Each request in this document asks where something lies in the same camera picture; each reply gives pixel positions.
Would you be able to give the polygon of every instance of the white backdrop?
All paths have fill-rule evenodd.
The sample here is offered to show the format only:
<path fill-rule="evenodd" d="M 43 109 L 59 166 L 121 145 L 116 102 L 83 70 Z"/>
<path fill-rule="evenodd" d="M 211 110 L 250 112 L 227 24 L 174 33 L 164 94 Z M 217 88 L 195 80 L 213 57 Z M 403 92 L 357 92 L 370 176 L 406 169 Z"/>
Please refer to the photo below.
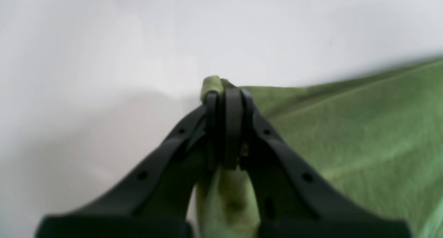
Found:
<path fill-rule="evenodd" d="M 109 189 L 206 76 L 312 85 L 442 51 L 443 0 L 0 0 L 0 237 Z"/>

